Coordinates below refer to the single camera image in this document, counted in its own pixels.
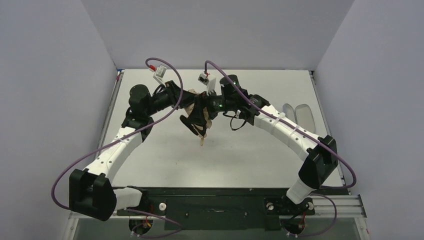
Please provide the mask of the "beige folding umbrella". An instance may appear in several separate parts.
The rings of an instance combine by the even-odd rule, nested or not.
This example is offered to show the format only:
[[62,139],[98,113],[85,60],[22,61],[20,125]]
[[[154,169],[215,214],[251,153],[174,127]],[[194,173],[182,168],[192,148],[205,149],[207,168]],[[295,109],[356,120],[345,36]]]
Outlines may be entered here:
[[207,130],[212,127],[207,109],[208,95],[206,92],[197,92],[194,89],[183,91],[183,109],[187,116],[181,115],[180,121],[197,137],[200,138],[200,146],[204,145]]

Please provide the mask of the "lilac umbrella case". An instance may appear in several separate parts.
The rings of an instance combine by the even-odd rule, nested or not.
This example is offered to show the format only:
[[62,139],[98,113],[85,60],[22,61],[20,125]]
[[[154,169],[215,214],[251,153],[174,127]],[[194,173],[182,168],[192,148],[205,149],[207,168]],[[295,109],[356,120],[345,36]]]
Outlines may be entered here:
[[311,133],[316,132],[315,120],[308,104],[300,104],[293,108],[290,104],[285,103],[282,106],[282,111],[292,122],[300,125]]

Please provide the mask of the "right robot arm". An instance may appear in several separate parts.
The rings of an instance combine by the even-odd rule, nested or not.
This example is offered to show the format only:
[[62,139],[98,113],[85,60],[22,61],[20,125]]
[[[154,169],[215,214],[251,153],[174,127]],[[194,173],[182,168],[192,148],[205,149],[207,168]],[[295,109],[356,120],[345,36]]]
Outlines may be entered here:
[[297,179],[283,195],[283,200],[292,205],[301,204],[338,168],[334,138],[330,135],[322,137],[291,121],[262,96],[241,88],[236,75],[220,80],[220,95],[216,94],[216,78],[211,74],[202,72],[198,81],[206,86],[199,102],[211,119],[220,112],[234,112],[237,118],[281,141],[303,162]]

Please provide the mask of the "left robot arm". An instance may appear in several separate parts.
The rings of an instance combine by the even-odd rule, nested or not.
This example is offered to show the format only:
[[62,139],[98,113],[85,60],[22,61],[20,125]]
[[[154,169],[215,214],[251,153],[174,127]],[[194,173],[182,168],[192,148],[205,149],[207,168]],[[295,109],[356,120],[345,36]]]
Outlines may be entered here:
[[113,187],[112,181],[131,153],[142,144],[154,125],[152,116],[168,107],[183,109],[194,103],[193,90],[184,90],[172,80],[162,91],[151,94],[148,87],[137,84],[129,90],[129,108],[111,144],[83,170],[69,176],[69,209],[101,221],[115,211],[137,207],[142,191],[133,187]]

